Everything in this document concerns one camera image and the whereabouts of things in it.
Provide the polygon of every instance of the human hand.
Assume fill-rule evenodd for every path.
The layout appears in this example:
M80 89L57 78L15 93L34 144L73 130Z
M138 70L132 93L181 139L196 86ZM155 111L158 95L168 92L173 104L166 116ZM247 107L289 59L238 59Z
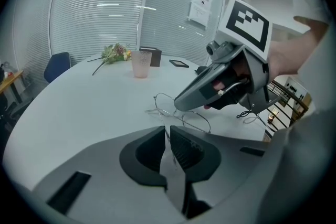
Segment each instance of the human hand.
M277 42L271 41L270 44L270 53L269 53L269 59L268 59L268 64L269 64L269 80L268 82L270 83L275 79L275 77L278 75L278 70L279 70L279 59L276 57L276 54L273 54L271 51L278 45ZM247 62L245 59L241 59L240 61L236 62L233 64L233 69L235 70L236 74L238 77L249 77L249 70L247 66ZM224 85L221 81L215 80L212 83L214 89L216 91L224 89L228 85ZM211 106L205 105L205 109L211 108Z

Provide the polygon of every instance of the black cable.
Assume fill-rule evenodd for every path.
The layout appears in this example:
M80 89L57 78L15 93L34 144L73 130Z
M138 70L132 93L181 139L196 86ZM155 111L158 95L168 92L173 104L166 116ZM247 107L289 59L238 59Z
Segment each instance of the black cable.
M236 118L244 118L250 113L252 113L252 110L243 111L241 114L237 115Z
M264 126L266 126L266 127L269 128L272 132L275 133L275 130L273 130L271 127L269 127L269 126L268 126L268 125L261 119L261 117L259 116L259 114L256 114L256 113L252 112L252 110L243 111L241 114L237 115L236 118L244 118L244 117L246 117L247 115L249 115L249 114L251 114L251 113L253 113L253 114L256 116L256 118L258 118L258 119L263 123Z

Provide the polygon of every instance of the ceiling light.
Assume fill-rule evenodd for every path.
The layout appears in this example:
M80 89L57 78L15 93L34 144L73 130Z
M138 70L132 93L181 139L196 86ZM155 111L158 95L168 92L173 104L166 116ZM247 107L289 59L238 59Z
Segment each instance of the ceiling light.
M105 6L119 6L119 4L97 4L98 7L105 7Z
M139 5L137 5L136 7L138 7L138 8L143 7L143 8L147 8L147 9L151 9L151 10L156 10L156 8L149 8L149 7L145 7L145 6L139 6Z

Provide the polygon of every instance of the black slot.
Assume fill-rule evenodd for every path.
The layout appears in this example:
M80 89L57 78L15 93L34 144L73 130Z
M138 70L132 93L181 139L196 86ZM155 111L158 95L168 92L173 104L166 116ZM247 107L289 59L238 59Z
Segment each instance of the black slot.
M263 63L262 64L262 71L263 71L263 73L269 73L268 63Z
M75 172L58 191L49 199L48 205L61 214L66 214L91 175Z
M191 219L208 211L209 209L211 209L211 207L206 202L197 200L192 184L187 183L185 186L182 214L184 214L188 219Z
M269 95L268 95L268 89L267 86L264 86L264 94L265 94L265 100L269 103Z
M138 184L166 189L167 180L159 174L164 151L165 128L160 126L128 143L120 152L119 162L124 172Z
M218 148L177 126L170 126L170 143L187 184L208 180L221 163Z
M265 153L265 151L262 150L257 150L256 148L251 148L251 147L242 147L240 149L241 152L247 153L247 154L251 154L251 155L255 155L258 157L262 157Z

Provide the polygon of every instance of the flower bouquet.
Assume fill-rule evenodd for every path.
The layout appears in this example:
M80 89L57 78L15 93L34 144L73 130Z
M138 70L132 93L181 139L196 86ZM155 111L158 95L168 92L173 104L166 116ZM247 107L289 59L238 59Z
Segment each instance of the flower bouquet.
M93 72L92 75L105 63L111 64L117 61L128 61L131 59L131 51L127 49L127 46L122 46L119 43L115 45L105 46L104 51L101 53L101 59L103 62L101 65Z

